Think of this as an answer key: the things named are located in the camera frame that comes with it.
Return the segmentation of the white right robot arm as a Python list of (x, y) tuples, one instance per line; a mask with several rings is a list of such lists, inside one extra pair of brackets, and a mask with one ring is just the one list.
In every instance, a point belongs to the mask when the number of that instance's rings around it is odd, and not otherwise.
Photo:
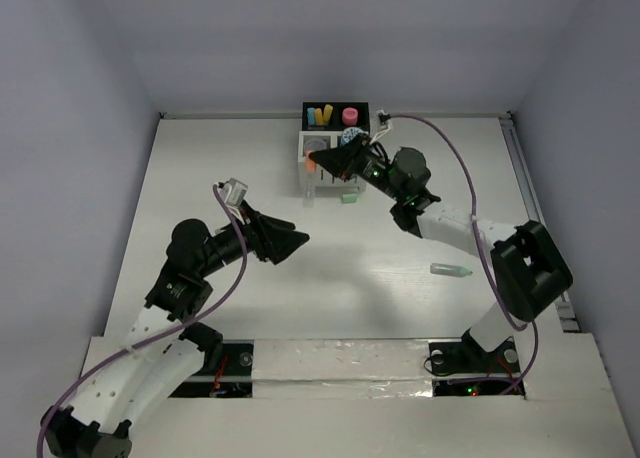
[(428, 190), (431, 172), (415, 148), (402, 147), (388, 158), (378, 144), (360, 135), (308, 157), (336, 179), (356, 177), (390, 197), (390, 213), (401, 230), (480, 260), (497, 297), (462, 337), (460, 357), (470, 369), (491, 364), (513, 332), (533, 323), (573, 284), (566, 261), (542, 223), (503, 224), (446, 204)]

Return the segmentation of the green highlighter marker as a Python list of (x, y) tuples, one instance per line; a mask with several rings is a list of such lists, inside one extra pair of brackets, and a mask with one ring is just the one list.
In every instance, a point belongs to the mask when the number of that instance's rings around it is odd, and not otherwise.
[(438, 276), (465, 278), (471, 276), (473, 271), (459, 265), (432, 263), (430, 265), (430, 273)]

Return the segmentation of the orange highlighter marker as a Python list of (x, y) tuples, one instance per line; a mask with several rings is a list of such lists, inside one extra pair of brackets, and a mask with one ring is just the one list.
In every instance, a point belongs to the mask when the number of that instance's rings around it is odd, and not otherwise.
[(305, 180), (305, 192), (303, 198), (303, 205), (306, 208), (311, 208), (314, 205), (316, 195), (316, 186), (315, 186), (315, 173), (307, 172), (306, 180)]

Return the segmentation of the yellow marker cap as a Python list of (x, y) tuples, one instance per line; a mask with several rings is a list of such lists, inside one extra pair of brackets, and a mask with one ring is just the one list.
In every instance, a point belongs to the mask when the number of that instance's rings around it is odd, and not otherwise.
[(326, 104), (322, 112), (322, 121), (324, 126), (327, 126), (331, 123), (332, 114), (333, 114), (333, 106), (331, 104)]

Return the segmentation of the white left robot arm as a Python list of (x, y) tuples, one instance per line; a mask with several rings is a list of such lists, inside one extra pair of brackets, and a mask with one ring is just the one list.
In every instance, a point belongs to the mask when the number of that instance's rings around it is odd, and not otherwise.
[(172, 231), (166, 261), (114, 354), (86, 371), (43, 415), (37, 456), (127, 457), (149, 415), (186, 378), (221, 366), (223, 336), (202, 323), (216, 310), (208, 277), (249, 255), (277, 265), (306, 244), (288, 221), (242, 204), (213, 234), (199, 219)]

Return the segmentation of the pink-capped tube of crayons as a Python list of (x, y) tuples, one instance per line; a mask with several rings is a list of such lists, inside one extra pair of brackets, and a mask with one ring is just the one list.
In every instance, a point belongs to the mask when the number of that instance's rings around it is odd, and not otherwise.
[(345, 126), (355, 126), (358, 122), (359, 112), (356, 108), (347, 107), (342, 110), (341, 119)]

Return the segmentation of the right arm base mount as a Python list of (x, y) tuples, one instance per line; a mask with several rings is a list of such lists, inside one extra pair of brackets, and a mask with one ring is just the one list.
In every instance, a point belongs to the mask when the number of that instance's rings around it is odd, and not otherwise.
[(512, 338), (489, 353), (462, 341), (432, 342), (423, 368), (432, 377), (436, 397), (525, 395), (518, 383), (521, 367)]

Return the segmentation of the clear jar of paperclips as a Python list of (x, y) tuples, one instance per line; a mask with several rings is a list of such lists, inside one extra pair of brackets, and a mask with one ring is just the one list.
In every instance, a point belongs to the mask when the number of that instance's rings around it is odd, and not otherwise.
[(329, 148), (329, 144), (326, 139), (322, 137), (309, 137), (304, 140), (303, 153), (312, 153), (315, 151), (322, 151)]

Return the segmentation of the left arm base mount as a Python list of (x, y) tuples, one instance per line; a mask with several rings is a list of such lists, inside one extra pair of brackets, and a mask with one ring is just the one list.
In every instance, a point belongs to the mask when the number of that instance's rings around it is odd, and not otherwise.
[(224, 342), (215, 368), (198, 371), (180, 384), (171, 398), (235, 399), (253, 396), (253, 341)]

